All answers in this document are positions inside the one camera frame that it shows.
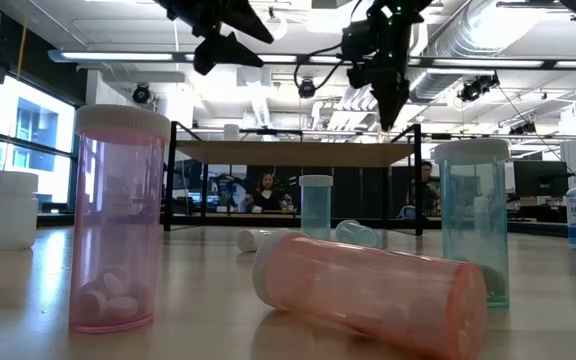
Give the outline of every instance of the window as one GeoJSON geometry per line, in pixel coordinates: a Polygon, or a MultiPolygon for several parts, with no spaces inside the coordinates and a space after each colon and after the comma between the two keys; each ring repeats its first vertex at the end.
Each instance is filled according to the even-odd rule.
{"type": "Polygon", "coordinates": [[[0,134],[72,150],[75,109],[31,86],[6,77],[0,85],[0,134]]]}
{"type": "Polygon", "coordinates": [[[40,202],[68,202],[70,158],[0,142],[0,170],[21,171],[39,176],[40,202]]]}

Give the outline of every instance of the man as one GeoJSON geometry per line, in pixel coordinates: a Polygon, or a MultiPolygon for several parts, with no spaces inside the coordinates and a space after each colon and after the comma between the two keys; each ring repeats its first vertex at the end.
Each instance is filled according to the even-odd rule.
{"type": "MultiPolygon", "coordinates": [[[[422,205],[421,212],[425,216],[439,216],[441,209],[441,194],[439,190],[439,180],[430,176],[432,173],[432,163],[424,161],[421,163],[421,184],[422,184],[422,205]]],[[[410,183],[408,192],[408,205],[415,205],[415,180],[410,183]]]]}

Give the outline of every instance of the person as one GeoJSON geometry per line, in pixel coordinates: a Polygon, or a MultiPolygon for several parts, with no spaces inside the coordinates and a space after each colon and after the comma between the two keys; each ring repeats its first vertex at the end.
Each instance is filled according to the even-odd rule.
{"type": "MultiPolygon", "coordinates": [[[[441,193],[439,190],[439,180],[433,178],[432,163],[424,161],[421,163],[421,183],[422,199],[421,212],[425,216],[438,216],[441,209],[441,193]]],[[[410,190],[407,196],[408,205],[415,205],[415,180],[411,181],[410,190]]]]}
{"type": "Polygon", "coordinates": [[[243,204],[246,212],[250,212],[253,206],[260,207],[263,211],[279,211],[282,210],[283,204],[286,202],[292,203],[292,198],[286,194],[281,197],[277,191],[274,190],[275,177],[272,174],[264,174],[257,188],[252,194],[246,194],[243,204]]]}

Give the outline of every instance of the pink pill bottle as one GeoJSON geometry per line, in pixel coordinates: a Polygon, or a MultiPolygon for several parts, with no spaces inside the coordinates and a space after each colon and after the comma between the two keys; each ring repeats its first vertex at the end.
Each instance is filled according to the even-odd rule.
{"type": "Polygon", "coordinates": [[[153,318],[170,121],[138,108],[89,105],[77,111],[76,131],[70,327],[128,330],[153,318]]]}
{"type": "Polygon", "coordinates": [[[257,250],[253,283],[270,306],[420,355],[475,360],[482,348],[486,287],[474,264],[277,232],[257,250]]]}

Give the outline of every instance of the wooden shelf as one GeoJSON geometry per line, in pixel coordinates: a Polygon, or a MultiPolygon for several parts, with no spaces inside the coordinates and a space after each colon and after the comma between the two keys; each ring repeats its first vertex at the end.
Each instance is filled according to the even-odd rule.
{"type": "Polygon", "coordinates": [[[204,164],[382,168],[413,154],[414,146],[184,140],[177,150],[204,164]]]}

